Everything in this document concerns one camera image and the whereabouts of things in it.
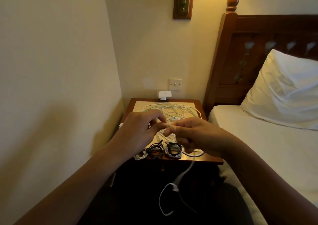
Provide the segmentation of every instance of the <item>wooden nightstand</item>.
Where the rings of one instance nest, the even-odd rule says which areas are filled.
[[[135,103],[137,101],[145,101],[145,102],[162,102],[161,100],[157,99],[157,98],[132,98],[129,102],[129,105],[127,107],[127,110],[123,116],[123,118],[121,119],[121,123],[123,123],[125,121],[125,119],[127,118],[128,114],[130,112],[133,111],[133,108],[135,107]],[[197,110],[199,110],[201,112],[201,115],[202,115],[202,119],[204,120],[207,120],[206,119],[206,116],[204,114],[204,111],[203,111],[203,108],[202,108],[202,105],[200,103],[199,100],[196,100],[196,99],[167,99],[165,100],[166,102],[183,102],[183,103],[194,103],[195,104],[195,107]],[[186,156],[186,155],[182,155],[182,157],[180,159],[175,159],[175,158],[170,158],[166,155],[163,155],[162,160],[187,160],[187,161],[191,161],[193,160],[192,157],[189,157],[189,156]],[[205,162],[212,162],[212,163],[215,163],[215,164],[223,164],[223,159],[220,158],[220,157],[214,157],[214,156],[210,156],[208,154],[204,154],[200,157],[196,157],[196,161],[205,161]]]

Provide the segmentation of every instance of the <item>mattress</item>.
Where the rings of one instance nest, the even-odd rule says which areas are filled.
[[[318,131],[273,124],[245,113],[241,106],[215,106],[209,121],[253,149],[289,185],[318,207]],[[256,225],[267,224],[233,170],[219,166],[225,182],[238,188]]]

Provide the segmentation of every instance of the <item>light switch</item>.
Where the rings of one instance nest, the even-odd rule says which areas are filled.
[[[169,79],[169,89],[170,90],[180,90],[182,79]]]

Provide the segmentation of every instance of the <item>hand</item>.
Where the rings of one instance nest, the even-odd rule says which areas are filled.
[[[125,162],[151,143],[157,132],[167,127],[166,123],[164,114],[156,109],[132,112],[109,141],[107,148]]]
[[[199,148],[213,156],[223,157],[226,150],[239,140],[224,129],[200,118],[187,118],[176,121],[169,126],[164,135],[175,134],[177,143],[192,153]]]

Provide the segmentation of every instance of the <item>pillow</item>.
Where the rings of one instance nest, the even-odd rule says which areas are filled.
[[[242,109],[275,124],[318,130],[318,62],[272,49]]]

